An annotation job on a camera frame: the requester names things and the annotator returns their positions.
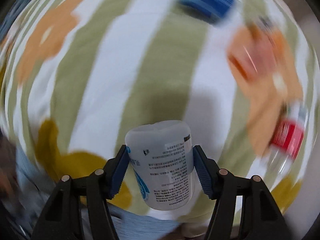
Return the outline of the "blue plastic cup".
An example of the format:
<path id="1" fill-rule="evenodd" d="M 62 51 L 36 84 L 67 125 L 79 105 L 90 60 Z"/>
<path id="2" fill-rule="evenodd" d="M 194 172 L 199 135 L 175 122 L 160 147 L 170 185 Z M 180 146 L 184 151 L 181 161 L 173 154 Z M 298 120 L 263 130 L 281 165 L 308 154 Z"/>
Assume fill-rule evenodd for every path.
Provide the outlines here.
<path id="1" fill-rule="evenodd" d="M 220 24 L 229 17 L 236 0 L 176 0 L 176 4 L 188 16 Z"/>

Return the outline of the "white cup with blue label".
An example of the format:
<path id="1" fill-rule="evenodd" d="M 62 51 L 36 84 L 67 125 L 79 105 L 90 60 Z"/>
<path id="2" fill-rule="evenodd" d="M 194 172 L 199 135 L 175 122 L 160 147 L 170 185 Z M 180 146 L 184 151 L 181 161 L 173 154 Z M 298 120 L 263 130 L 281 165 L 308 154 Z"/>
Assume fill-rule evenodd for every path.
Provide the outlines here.
<path id="1" fill-rule="evenodd" d="M 125 144 L 146 204 L 160 211 L 178 209 L 194 192 L 194 159 L 189 126 L 167 120 L 131 129 Z"/>

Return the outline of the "green striped floral blanket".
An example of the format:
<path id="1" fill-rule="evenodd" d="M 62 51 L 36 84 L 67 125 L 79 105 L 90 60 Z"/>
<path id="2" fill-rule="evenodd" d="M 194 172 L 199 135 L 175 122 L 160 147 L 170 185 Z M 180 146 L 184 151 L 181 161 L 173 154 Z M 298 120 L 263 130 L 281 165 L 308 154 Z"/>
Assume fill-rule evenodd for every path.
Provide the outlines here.
<path id="1" fill-rule="evenodd" d="M 112 158 L 132 128 L 183 120 L 194 144 L 236 176 L 262 176 L 281 211 L 297 197 L 317 134 L 319 66 L 282 0 L 236 0 L 220 24 L 175 0 L 29 0 L 1 43 L 1 131 L 41 172 L 82 177 Z M 278 68 L 246 81 L 228 60 L 240 28 L 284 36 Z M 267 172 L 285 107 L 309 110 L 285 175 Z"/>

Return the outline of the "clear cup with red label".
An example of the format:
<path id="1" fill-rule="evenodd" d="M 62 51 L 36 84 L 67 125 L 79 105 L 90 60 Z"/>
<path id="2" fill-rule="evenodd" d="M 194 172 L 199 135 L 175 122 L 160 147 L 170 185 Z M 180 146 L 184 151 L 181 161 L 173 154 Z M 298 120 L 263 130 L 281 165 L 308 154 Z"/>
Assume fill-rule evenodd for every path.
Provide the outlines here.
<path id="1" fill-rule="evenodd" d="M 304 139 L 308 114 L 308 108 L 300 100 L 287 104 L 270 141 L 268 173 L 285 175 L 289 172 Z"/>

